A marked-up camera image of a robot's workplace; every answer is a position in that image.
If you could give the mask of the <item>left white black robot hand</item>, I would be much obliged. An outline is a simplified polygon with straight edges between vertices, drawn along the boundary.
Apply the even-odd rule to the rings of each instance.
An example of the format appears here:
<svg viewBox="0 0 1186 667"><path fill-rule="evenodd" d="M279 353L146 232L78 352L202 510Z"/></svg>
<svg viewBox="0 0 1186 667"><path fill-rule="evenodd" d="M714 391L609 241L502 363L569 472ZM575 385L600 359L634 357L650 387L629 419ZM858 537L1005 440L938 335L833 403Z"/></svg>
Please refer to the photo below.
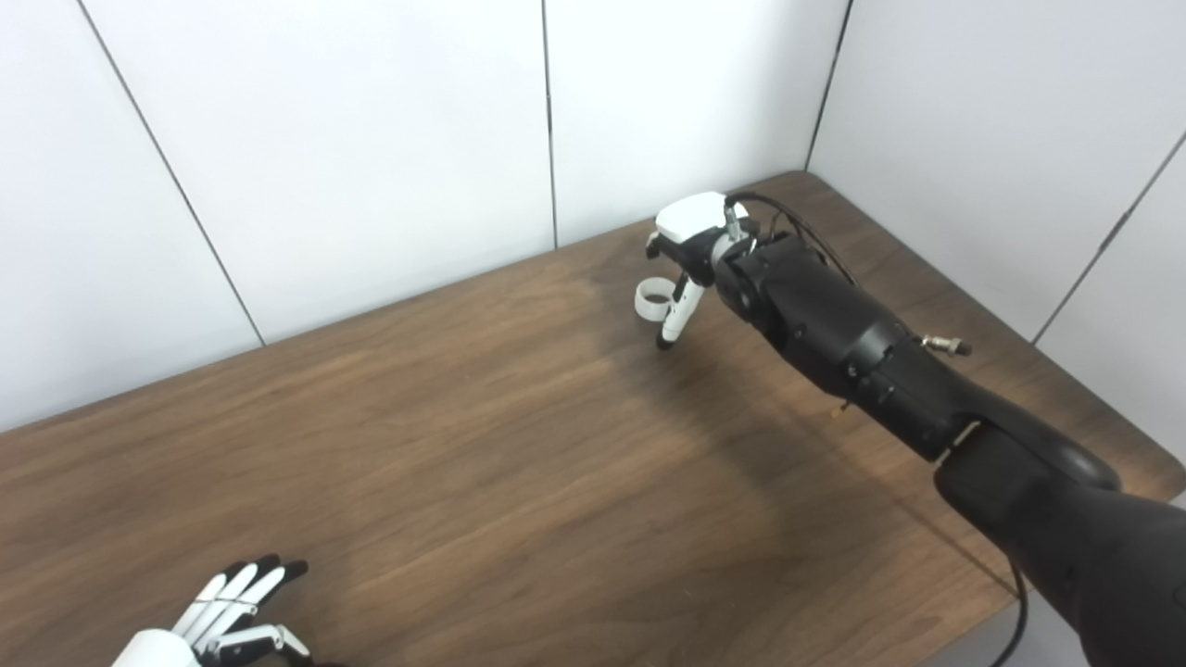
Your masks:
<svg viewBox="0 0 1186 667"><path fill-rule="evenodd" d="M310 647L287 625L256 623L280 587L308 570L307 561L283 563L278 554L232 563L200 587L173 625L140 630L113 663L253 666L279 658L288 666L314 666Z"/></svg>

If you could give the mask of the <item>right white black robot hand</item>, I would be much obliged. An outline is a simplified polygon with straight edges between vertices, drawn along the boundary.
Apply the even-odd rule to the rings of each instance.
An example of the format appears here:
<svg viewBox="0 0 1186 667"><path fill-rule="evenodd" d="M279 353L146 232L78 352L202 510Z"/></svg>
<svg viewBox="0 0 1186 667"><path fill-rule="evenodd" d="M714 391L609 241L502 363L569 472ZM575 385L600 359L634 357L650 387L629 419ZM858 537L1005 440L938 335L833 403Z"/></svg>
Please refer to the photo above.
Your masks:
<svg viewBox="0 0 1186 667"><path fill-rule="evenodd" d="M697 193L662 208L655 231L645 244L645 258L668 258L680 268L676 282L648 279L636 290L636 312L659 322L656 347L676 345L704 292L716 282L716 265L723 254L751 249L757 228L750 212L725 193Z"/></svg>

